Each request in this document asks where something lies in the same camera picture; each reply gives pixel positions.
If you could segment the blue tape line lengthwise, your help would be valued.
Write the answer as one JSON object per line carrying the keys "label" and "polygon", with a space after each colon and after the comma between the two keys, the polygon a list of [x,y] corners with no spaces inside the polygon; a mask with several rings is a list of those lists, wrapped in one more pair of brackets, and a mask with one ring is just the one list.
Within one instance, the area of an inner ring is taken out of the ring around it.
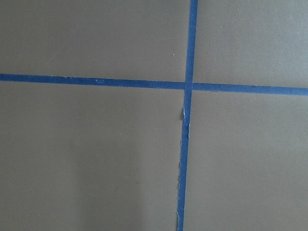
{"label": "blue tape line lengthwise", "polygon": [[186,180],[190,137],[191,104],[193,90],[193,71],[195,57],[195,40],[197,28],[198,0],[190,1],[188,43],[186,54],[186,70],[183,96],[183,120],[181,130],[181,147],[179,162],[179,187],[177,200],[177,231],[184,230],[184,214],[186,199]]}

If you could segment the blue tape line crosswise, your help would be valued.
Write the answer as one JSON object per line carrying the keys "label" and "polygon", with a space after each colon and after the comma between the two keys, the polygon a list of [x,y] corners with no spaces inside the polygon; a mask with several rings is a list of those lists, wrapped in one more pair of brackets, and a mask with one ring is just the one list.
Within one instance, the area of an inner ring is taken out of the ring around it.
{"label": "blue tape line crosswise", "polygon": [[[1,81],[184,90],[184,82],[1,74]],[[192,90],[307,96],[307,88],[192,83]]]}

